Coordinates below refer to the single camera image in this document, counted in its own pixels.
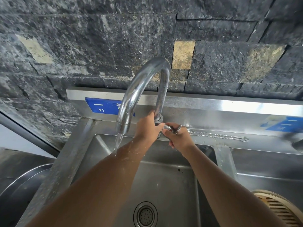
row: blue sign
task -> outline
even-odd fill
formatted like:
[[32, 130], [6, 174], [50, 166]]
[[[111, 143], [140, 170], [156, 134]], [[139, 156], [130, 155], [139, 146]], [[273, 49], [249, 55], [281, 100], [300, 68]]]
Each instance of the blue sign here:
[[[266, 127], [267, 123], [262, 124], [261, 127]], [[266, 130], [303, 133], [303, 118], [287, 116], [285, 120], [267, 128]]]
[[122, 102], [121, 100], [96, 98], [85, 98], [85, 101], [92, 112], [110, 115], [117, 115], [119, 113]]

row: sink drain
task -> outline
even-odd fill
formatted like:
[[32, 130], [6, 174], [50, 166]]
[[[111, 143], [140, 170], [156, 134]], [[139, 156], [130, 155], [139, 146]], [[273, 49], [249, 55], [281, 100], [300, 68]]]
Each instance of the sink drain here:
[[158, 221], [156, 207], [150, 202], [141, 202], [134, 211], [136, 227], [154, 227]]

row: person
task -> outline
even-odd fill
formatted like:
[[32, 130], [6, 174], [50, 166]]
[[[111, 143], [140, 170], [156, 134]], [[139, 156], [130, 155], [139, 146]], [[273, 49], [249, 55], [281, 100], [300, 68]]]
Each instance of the person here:
[[[176, 123], [167, 123], [178, 128]], [[249, 190], [226, 175], [194, 144], [187, 129], [177, 134], [154, 124], [154, 111], [137, 123], [132, 141], [110, 154], [73, 183], [26, 227], [111, 227], [127, 200], [134, 176], [159, 132], [190, 163], [221, 227], [286, 227]]]

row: person's left hand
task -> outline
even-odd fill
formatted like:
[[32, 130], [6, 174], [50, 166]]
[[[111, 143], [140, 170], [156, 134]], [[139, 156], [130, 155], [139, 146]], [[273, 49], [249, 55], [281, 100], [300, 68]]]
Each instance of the person's left hand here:
[[137, 129], [136, 134], [134, 135], [135, 138], [142, 138], [145, 141], [150, 142], [153, 144], [156, 141], [158, 134], [163, 129], [165, 123], [161, 123], [158, 126], [154, 124], [154, 110], [151, 110], [149, 114], [141, 118], [139, 122], [137, 122]]

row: running water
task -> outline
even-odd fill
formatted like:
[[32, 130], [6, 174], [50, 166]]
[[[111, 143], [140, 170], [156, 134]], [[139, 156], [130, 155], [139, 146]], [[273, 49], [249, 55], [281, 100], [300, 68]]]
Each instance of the running water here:
[[123, 139], [123, 134], [118, 133], [117, 137], [116, 137], [116, 145], [115, 145], [115, 148], [113, 150], [113, 153], [115, 153], [115, 155], [117, 154], [117, 150], [118, 150], [118, 148], [121, 144], [122, 139]]

